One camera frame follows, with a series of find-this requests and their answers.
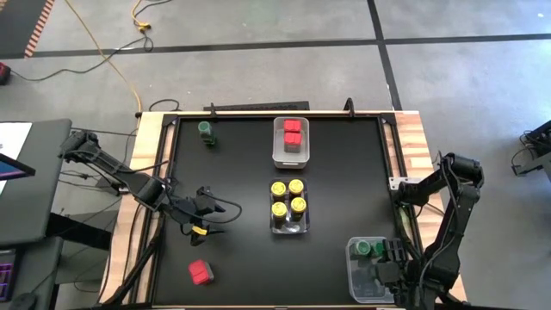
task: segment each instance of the clear plastic container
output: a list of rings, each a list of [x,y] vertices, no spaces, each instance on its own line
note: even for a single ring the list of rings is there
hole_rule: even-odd
[[[361,304],[393,304],[394,297],[375,277],[384,237],[354,237],[346,245],[350,295]],[[369,244],[368,254],[364,254]]]
[[[285,120],[298,120],[301,123],[302,141],[300,144],[300,152],[285,152],[283,135],[285,130],[283,129],[283,121]],[[274,165],[280,169],[302,169],[306,167],[308,159],[310,159],[310,125],[308,120],[304,117],[276,117],[274,119],[274,151],[272,158],[274,159]]]

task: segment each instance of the screen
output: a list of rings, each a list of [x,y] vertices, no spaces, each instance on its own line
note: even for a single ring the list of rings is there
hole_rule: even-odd
[[[13,177],[16,177],[18,175],[24,176],[25,172],[17,169],[16,167],[14,167],[10,164],[0,162],[0,180],[13,178]]]

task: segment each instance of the yellow label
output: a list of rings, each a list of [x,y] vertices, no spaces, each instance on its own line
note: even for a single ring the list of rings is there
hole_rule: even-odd
[[[191,230],[196,232],[196,233],[199,233],[200,235],[203,235],[203,236],[206,236],[207,233],[208,233],[207,229],[202,229],[202,228],[197,227],[197,226],[192,226]]]
[[[306,201],[300,197],[296,197],[291,201],[291,208],[295,212],[302,213],[306,210]]]
[[[272,205],[272,214],[277,217],[283,217],[287,214],[287,206],[283,202],[276,202]]]
[[[304,189],[304,184],[301,180],[294,179],[289,183],[289,191],[295,195],[299,195],[302,193],[302,190]]]
[[[283,182],[275,182],[272,184],[272,195],[281,197],[285,195],[285,184]]]

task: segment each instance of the red block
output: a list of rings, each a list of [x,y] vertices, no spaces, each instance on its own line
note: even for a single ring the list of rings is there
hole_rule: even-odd
[[[195,285],[207,284],[214,279],[210,265],[199,259],[188,265],[191,280]]]
[[[283,147],[285,152],[300,152],[301,142],[302,134],[300,133],[285,133],[283,135]]]
[[[302,129],[302,124],[298,120],[283,121],[283,130],[286,133],[300,133],[301,129]]]

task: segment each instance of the yellow cable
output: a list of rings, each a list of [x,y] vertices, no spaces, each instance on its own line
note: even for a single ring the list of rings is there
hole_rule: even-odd
[[[138,30],[140,32],[145,32],[147,29],[151,27],[149,22],[140,22],[138,21],[138,18],[136,18],[136,9],[138,8],[139,4],[142,0],[138,0],[136,4],[133,6],[132,11],[130,12],[130,15],[132,16],[132,19],[138,24]]]
[[[115,70],[115,72],[117,72],[119,74],[119,76],[122,78],[122,80],[127,84],[128,88],[130,88],[130,90],[132,91],[132,93],[134,94],[134,97],[136,98],[136,102],[138,103],[138,112],[141,112],[142,111],[142,104],[141,104],[141,100],[139,99],[139,96],[138,96],[138,92],[136,92],[136,89],[134,88],[134,86],[132,85],[132,83],[128,82],[128,80],[124,77],[124,75],[122,75],[122,73],[119,71],[119,69],[117,69],[117,67],[111,62],[111,60],[105,56],[102,52],[102,49],[100,48],[100,45],[97,43],[96,41],[96,38],[94,38],[94,35],[90,32],[90,30],[88,29],[88,27],[86,26],[86,23],[83,21],[83,19],[80,17],[80,15],[77,13],[77,11],[75,10],[75,8],[72,7],[71,5],[71,2],[69,2],[69,0],[65,0],[65,3],[67,3],[67,5],[69,6],[69,8],[71,9],[71,11],[75,14],[75,16],[77,16],[78,20],[80,21],[80,23],[83,25],[84,29],[86,29],[86,32],[88,33],[88,35],[90,36],[90,38],[94,41],[94,44],[96,45],[96,48],[97,48],[97,51],[100,53],[100,55],[102,55],[103,59],[105,59],[105,61],[107,61],[111,67],[113,67],[113,69]]]

